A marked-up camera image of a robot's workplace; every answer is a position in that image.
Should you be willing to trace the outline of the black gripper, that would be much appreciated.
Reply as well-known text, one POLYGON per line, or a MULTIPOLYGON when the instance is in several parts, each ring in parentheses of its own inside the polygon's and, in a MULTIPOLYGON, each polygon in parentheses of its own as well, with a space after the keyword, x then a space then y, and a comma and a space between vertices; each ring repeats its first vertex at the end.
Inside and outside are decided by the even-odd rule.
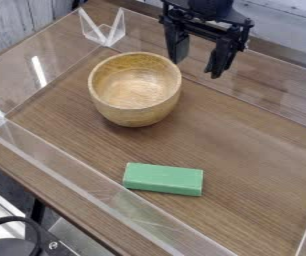
POLYGON ((254 21, 233 7, 234 0, 162 0, 160 23, 170 59, 180 63, 188 55, 190 33, 215 43, 204 72, 218 79, 230 69, 238 51, 246 49, 254 21))

